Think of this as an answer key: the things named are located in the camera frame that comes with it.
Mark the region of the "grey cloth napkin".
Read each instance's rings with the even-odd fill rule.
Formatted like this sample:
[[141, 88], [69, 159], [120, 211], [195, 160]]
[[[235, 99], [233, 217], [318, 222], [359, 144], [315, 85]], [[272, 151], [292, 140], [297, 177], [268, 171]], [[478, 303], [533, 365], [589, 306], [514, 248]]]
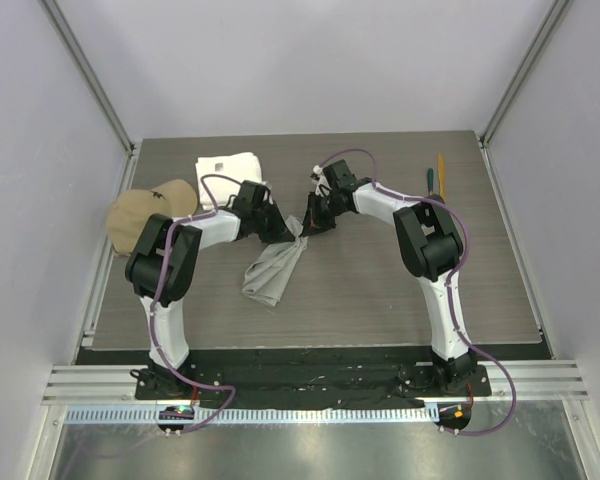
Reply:
[[286, 290], [294, 269], [307, 248], [298, 218], [288, 216], [285, 224], [293, 235], [291, 242], [267, 246], [244, 274], [242, 294], [256, 302], [275, 307]]

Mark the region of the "green handled wooden spoon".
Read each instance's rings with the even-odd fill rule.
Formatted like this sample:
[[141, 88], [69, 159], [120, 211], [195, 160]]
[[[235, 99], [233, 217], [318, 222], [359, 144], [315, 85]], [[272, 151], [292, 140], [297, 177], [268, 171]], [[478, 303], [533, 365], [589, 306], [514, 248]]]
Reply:
[[426, 172], [427, 191], [429, 195], [434, 194], [435, 171], [433, 168], [428, 168]]

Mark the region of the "yellow wooden knife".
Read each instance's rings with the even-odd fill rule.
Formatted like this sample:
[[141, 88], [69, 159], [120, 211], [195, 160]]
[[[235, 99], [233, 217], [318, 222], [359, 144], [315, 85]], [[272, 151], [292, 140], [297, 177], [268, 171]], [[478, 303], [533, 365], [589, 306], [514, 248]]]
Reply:
[[438, 153], [438, 155], [437, 155], [437, 177], [438, 177], [439, 195], [442, 198], [442, 200], [446, 202], [445, 159], [444, 159], [444, 155], [441, 153]]

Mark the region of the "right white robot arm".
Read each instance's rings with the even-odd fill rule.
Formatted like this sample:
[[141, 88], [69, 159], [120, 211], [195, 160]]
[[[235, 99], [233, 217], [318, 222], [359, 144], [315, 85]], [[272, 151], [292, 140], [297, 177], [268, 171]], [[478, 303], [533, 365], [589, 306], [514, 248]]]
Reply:
[[476, 372], [459, 296], [459, 265], [464, 244], [451, 213], [440, 200], [412, 197], [369, 178], [358, 179], [345, 160], [316, 165], [315, 190], [308, 195], [302, 234], [336, 227], [336, 218], [356, 213], [395, 229], [402, 262], [423, 291], [431, 327], [431, 380], [437, 391], [452, 395]]

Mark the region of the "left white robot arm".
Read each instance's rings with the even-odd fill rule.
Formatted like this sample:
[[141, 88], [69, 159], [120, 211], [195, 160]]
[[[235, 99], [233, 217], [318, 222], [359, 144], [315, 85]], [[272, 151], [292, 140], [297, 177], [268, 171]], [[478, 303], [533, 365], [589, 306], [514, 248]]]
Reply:
[[266, 245], [294, 240], [271, 189], [253, 181], [242, 182], [227, 205], [207, 213], [149, 217], [125, 268], [143, 305], [151, 343], [147, 366], [130, 371], [138, 399], [182, 399], [201, 387], [193, 381], [183, 299], [201, 250], [252, 234]]

